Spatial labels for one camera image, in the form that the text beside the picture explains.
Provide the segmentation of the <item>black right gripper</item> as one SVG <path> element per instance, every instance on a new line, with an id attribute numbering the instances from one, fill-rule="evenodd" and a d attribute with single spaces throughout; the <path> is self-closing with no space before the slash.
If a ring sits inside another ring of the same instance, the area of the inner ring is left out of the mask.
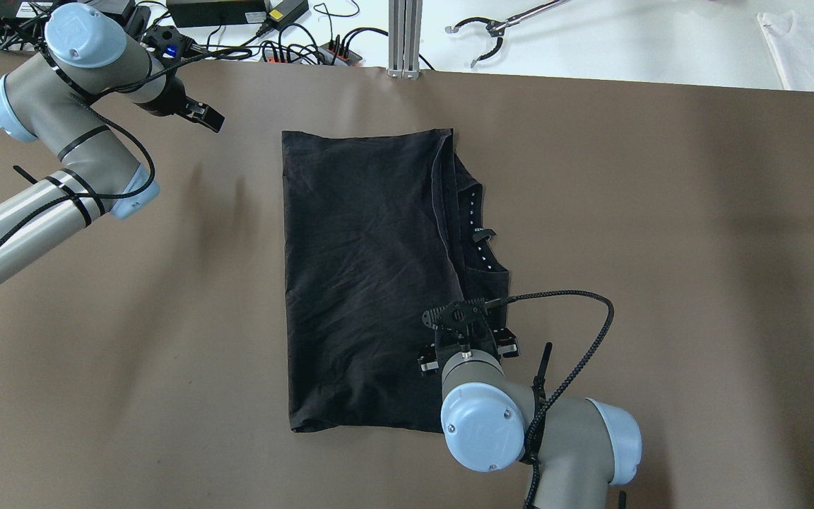
<path id="1" fill-rule="evenodd" d="M 434 339 L 423 346 L 418 354 L 418 367 L 423 375 L 439 373 L 448 360 L 458 356 L 461 360 L 472 356 L 472 351 L 483 351 L 495 358 L 516 358 L 519 356 L 517 336 L 507 327 L 494 329 L 475 325 L 468 336 L 444 327 L 433 326 Z"/>

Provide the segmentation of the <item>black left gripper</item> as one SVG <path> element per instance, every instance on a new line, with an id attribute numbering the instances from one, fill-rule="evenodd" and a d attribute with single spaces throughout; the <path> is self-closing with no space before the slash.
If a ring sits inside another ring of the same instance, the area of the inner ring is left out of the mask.
<path id="1" fill-rule="evenodd" d="M 156 117 L 179 116 L 199 124 L 212 132 L 222 129 L 225 117 L 210 105 L 190 98 L 180 78 L 169 75 L 167 83 L 154 99 L 136 103 L 136 106 Z"/>

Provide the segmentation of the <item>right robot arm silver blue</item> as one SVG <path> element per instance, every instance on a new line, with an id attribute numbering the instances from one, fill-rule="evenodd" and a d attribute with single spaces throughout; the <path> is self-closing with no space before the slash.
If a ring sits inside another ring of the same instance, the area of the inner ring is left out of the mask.
<path id="1" fill-rule="evenodd" d="M 527 508 L 601 508 L 608 487 L 623 486 L 642 461 L 642 432 L 624 409 L 587 397 L 549 402 L 543 348 L 529 386 L 507 379 L 501 358 L 517 355 L 509 329 L 475 339 L 443 326 L 419 355 L 420 370 L 442 383 L 440 426 L 450 455 L 475 472 L 516 463 L 533 468 Z"/>

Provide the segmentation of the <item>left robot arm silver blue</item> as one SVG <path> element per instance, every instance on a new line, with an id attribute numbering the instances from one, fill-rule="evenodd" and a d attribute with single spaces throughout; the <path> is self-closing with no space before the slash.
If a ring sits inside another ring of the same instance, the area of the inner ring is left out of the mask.
<path id="1" fill-rule="evenodd" d="M 0 78 L 0 130 L 42 143 L 59 168 L 0 203 L 0 284 L 100 217 L 125 219 L 159 195 L 153 159 L 126 147 L 136 139 L 94 110 L 99 99 L 125 95 L 155 116 L 222 129 L 175 69 L 90 4 L 49 11 L 36 54 Z"/>

